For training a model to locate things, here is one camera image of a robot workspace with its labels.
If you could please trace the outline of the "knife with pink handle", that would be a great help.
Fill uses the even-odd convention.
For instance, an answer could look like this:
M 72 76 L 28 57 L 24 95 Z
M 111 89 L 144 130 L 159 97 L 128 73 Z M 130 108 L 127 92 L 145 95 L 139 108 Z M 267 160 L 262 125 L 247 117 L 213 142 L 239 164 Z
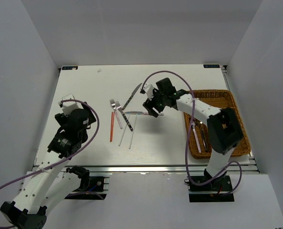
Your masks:
M 141 112 L 141 111 L 130 111 L 130 112 L 125 112 L 124 114 L 125 115 L 126 114 L 127 115 L 131 114 L 131 115 L 150 115 L 150 116 L 152 116 L 148 112 Z

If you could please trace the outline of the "knife with black handle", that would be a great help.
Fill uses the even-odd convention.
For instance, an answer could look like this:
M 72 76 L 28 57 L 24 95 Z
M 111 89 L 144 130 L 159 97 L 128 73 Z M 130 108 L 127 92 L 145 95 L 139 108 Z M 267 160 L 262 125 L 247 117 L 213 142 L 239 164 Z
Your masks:
M 124 106 L 122 107 L 122 110 L 125 110 L 126 107 L 128 106 L 128 104 L 130 103 L 130 101 L 133 99 L 134 95 L 136 94 L 136 92 L 140 89 L 142 83 L 140 83 L 131 93 L 130 97 L 128 98 L 128 100 L 126 101 L 126 103 L 124 104 Z

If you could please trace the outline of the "fork with black dotted handle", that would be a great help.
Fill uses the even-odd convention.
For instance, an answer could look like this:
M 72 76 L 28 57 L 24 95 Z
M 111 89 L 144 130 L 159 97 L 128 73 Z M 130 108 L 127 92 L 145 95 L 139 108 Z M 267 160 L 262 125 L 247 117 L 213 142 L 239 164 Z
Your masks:
M 122 117 L 124 118 L 127 126 L 129 127 L 130 131 L 133 132 L 133 127 L 131 126 L 127 116 L 125 115 L 125 113 L 123 112 L 122 106 L 120 105 L 120 103 L 118 101 L 115 101 L 115 105 L 117 107 L 117 110 L 120 112 L 120 114 L 122 115 Z

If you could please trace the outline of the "spoon with dark dotted handle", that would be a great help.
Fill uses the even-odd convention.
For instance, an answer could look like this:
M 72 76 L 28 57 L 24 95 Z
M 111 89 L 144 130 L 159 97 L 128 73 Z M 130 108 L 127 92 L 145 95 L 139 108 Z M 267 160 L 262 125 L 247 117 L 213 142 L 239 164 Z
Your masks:
M 204 148 L 205 148 L 205 152 L 209 152 L 209 147 L 208 147 L 208 144 L 207 144 L 207 141 L 206 141 L 206 135 L 205 135 L 205 131 L 204 131 L 204 128 L 202 126 L 202 122 L 199 121 L 199 120 L 196 120 L 196 125 L 199 127 L 199 130 L 200 130 L 200 133 L 201 133 L 201 138 L 202 138 L 202 142 L 203 142 L 203 145 L 204 145 Z

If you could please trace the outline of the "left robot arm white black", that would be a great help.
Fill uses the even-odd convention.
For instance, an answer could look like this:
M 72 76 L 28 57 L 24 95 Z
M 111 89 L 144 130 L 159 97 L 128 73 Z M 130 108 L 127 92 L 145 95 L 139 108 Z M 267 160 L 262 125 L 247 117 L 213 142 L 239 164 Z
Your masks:
M 86 102 L 68 99 L 60 101 L 59 106 L 63 112 L 56 114 L 55 119 L 60 127 L 48 145 L 41 166 L 20 194 L 0 208 L 5 218 L 19 229 L 43 228 L 56 205 L 71 192 L 86 190 L 89 186 L 89 171 L 81 166 L 67 169 L 66 175 L 53 184 L 69 160 L 90 144 L 87 130 L 92 123 L 99 122 Z

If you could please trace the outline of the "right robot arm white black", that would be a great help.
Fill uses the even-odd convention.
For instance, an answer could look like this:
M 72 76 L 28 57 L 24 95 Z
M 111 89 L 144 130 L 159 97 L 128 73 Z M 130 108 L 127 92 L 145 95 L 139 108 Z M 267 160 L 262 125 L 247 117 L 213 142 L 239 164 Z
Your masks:
M 141 91 L 147 96 L 143 103 L 151 116 L 158 114 L 166 106 L 190 115 L 191 120 L 197 119 L 206 125 L 212 152 L 209 163 L 204 170 L 204 179 L 196 186 L 205 186 L 216 190 L 221 185 L 221 176 L 226 173 L 230 156 L 243 138 L 240 122 L 230 107 L 225 109 L 211 106 L 194 97 L 192 91 L 176 90 L 169 78 L 157 82 L 157 87 L 143 83 Z

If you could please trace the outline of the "white chopstick right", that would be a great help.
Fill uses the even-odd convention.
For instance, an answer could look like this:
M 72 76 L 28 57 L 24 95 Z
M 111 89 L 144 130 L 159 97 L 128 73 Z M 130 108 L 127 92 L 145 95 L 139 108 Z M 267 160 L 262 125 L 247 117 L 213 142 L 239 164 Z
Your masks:
M 135 121 L 134 121 L 134 126 L 133 126 L 133 132 L 131 134 L 131 138 L 130 138 L 130 143 L 129 143 L 129 148 L 128 149 L 131 149 L 131 146 L 132 146 L 134 132 L 135 132 L 135 128 L 136 128 L 136 122 L 137 122 L 137 114 L 135 114 Z

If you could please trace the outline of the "white chopstick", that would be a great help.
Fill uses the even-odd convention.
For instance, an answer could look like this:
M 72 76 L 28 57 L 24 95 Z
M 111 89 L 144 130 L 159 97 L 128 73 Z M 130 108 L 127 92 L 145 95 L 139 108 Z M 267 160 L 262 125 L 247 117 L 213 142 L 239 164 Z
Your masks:
M 135 132 L 135 128 L 136 128 L 136 122 L 137 122 L 137 114 L 135 114 L 135 121 L 134 121 L 134 126 L 133 126 L 133 132 L 131 134 L 131 138 L 130 138 L 130 143 L 129 143 L 129 148 L 128 149 L 131 149 L 131 146 L 132 146 L 134 132 Z
M 131 114 L 129 114 L 129 113 L 125 113 L 125 115 L 127 115 L 128 120 L 129 120 L 129 119 L 130 119 Z M 122 141 L 123 141 L 123 138 L 124 138 L 125 131 L 126 131 L 127 127 L 128 127 L 128 124 L 126 124 L 126 125 L 125 125 L 124 130 L 122 131 L 122 134 L 121 134 L 121 137 L 120 137 L 120 140 L 119 140 L 119 143 L 118 143 L 118 146 L 119 146 L 119 147 L 121 146 L 121 143 L 122 143 Z

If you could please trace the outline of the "white chopstick left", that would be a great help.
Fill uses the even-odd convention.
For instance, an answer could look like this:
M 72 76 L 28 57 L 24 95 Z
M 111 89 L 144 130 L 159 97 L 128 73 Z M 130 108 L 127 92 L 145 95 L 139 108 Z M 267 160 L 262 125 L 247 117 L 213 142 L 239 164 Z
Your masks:
M 131 114 L 129 114 L 129 113 L 125 113 L 125 115 L 127 115 L 128 120 L 129 120 L 129 119 L 130 119 Z M 128 127 L 128 124 L 126 124 L 126 125 L 125 125 L 124 130 L 122 131 L 122 134 L 121 134 L 121 137 L 120 137 L 120 140 L 119 140 L 119 143 L 118 143 L 118 146 L 119 146 L 119 147 L 121 146 L 121 143 L 122 143 L 122 141 L 123 141 L 123 138 L 124 138 L 125 131 L 126 131 L 127 127 Z

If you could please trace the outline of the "red chopstick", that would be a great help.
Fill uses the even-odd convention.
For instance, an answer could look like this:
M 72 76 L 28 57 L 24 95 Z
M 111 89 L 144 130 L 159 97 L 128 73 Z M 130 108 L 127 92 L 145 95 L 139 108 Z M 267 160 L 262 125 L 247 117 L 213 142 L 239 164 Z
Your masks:
M 111 124 L 110 124 L 110 142 L 113 141 L 113 131 L 114 131 L 114 118 L 115 118 L 115 113 L 111 113 Z

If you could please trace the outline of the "blue label left corner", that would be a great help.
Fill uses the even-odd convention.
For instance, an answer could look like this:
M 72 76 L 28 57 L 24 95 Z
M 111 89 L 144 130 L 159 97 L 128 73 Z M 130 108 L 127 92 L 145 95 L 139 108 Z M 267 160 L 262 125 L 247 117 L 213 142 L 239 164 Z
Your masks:
M 77 70 L 78 66 L 63 66 L 61 68 L 62 71 L 67 71 L 67 70 Z

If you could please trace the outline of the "blue label corner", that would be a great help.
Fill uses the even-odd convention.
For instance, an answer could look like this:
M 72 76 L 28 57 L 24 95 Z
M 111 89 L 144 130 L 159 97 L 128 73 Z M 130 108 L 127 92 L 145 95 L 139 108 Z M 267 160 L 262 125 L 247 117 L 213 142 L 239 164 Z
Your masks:
M 204 68 L 220 68 L 218 64 L 204 64 Z
M 67 71 L 67 70 L 77 70 L 78 66 L 63 66 L 61 68 L 62 71 Z

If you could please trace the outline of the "wicker cutlery basket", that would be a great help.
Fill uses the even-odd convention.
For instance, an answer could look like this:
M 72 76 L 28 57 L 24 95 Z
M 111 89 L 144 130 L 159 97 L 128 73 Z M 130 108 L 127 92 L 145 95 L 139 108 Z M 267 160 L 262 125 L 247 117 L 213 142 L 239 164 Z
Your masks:
M 221 109 L 230 107 L 234 110 L 238 121 L 240 122 L 241 125 L 241 129 L 242 132 L 244 134 L 243 139 L 237 144 L 235 150 L 232 153 L 232 157 L 239 157 L 239 156 L 243 156 L 243 155 L 247 155 L 251 152 L 251 145 L 249 142 L 249 139 L 247 137 L 244 125 L 243 125 L 243 121 L 241 119 L 239 110 L 237 108 L 237 105 L 235 103 L 234 97 L 232 95 L 232 93 L 228 90 L 215 90 L 215 89 L 210 89 L 210 90 L 195 90 L 194 91 L 194 96 L 196 98 L 198 98 L 199 100 L 201 100 L 202 102 L 205 102 L 211 106 L 214 107 L 218 107 Z M 193 132 L 190 133 L 190 137 L 189 137 L 189 150 L 190 150 L 190 154 L 192 155 L 192 157 L 194 159 L 209 159 L 211 156 L 211 152 L 212 152 L 212 147 L 209 141 L 209 134 L 208 134 L 208 130 L 206 125 L 202 124 L 204 131 L 205 131 L 205 135 L 206 135 L 206 141 L 209 147 L 209 152 L 205 152 L 205 148 L 202 142 L 202 138 L 201 138 L 201 133 L 199 130 L 199 127 L 196 125 L 196 132 L 197 132 L 197 136 L 199 139 L 199 144 L 200 144 L 200 148 L 201 148 L 201 153 L 198 152 L 197 149 L 197 145 L 196 145 L 196 141 L 194 138 L 194 134 Z

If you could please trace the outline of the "blue label right corner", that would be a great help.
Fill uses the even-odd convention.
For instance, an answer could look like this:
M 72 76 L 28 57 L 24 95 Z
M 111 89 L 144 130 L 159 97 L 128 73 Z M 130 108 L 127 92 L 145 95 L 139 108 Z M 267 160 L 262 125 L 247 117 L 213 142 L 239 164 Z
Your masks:
M 204 68 L 220 68 L 218 64 L 204 64 Z

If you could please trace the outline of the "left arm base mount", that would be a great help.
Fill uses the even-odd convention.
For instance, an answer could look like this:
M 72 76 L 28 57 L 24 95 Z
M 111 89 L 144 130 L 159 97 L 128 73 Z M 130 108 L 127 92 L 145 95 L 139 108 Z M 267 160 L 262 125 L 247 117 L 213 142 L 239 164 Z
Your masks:
M 80 185 L 64 199 L 104 200 L 106 198 L 109 185 L 108 177 L 91 175 L 89 170 L 80 166 L 66 168 L 63 178 L 67 174 L 75 174 L 80 181 Z

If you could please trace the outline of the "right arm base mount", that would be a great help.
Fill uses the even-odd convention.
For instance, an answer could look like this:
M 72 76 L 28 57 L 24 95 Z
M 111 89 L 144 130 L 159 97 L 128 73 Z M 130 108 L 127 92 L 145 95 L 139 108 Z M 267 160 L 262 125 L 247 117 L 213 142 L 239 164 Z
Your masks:
M 220 177 L 203 186 L 196 186 L 188 178 L 184 180 L 188 185 L 190 203 L 234 202 L 231 179 L 226 172 Z

